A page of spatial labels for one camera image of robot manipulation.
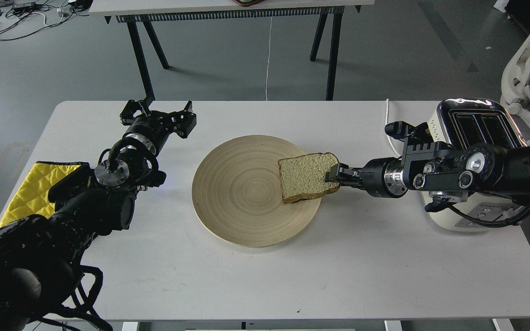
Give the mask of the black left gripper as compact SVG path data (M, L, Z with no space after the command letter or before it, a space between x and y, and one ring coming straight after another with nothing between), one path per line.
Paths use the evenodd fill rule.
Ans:
M197 115L192 102L187 102L180 111L164 113L151 112L145 100L128 100L120 113L120 122L128 126L124 138L138 140L149 151L161 151L173 133L188 138L197 124Z

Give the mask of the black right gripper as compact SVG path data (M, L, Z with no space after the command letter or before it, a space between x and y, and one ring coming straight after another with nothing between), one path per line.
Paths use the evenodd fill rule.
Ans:
M366 191L371 196L383 198L399 198L395 184L389 186L386 181L386 174L390 167L399 165L400 160L387 157L382 159L370 160L364 167L349 168L347 164L337 163L330 167L325 182L336 183L339 186L355 187L359 190ZM354 178L358 177L358 182L354 186Z

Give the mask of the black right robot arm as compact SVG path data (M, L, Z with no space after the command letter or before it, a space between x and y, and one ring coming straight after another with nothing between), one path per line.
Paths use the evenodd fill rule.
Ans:
M486 228L515 226L530 215L530 146L503 148L477 143L457 149L433 141L425 122L418 126L391 122L385 132L403 142L401 157L373 159L362 168L337 163L324 180L383 198L397 199L410 190L435 192L436 197L425 205L426 212L449 209ZM474 193L503 197L522 209L505 219L485 221L455 207Z

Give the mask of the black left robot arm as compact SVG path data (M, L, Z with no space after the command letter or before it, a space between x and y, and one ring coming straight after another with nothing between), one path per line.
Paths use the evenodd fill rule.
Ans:
M47 191L50 216L32 212L0 228L0 331L21 331L46 318L85 320L99 331L112 326L95 312L103 284L99 268L81 263L95 238L130 227L140 191L166 179L157 157L169 135L187 138L197 124L193 103L164 113L149 101L130 100L120 113L127 130L99 164L77 169Z

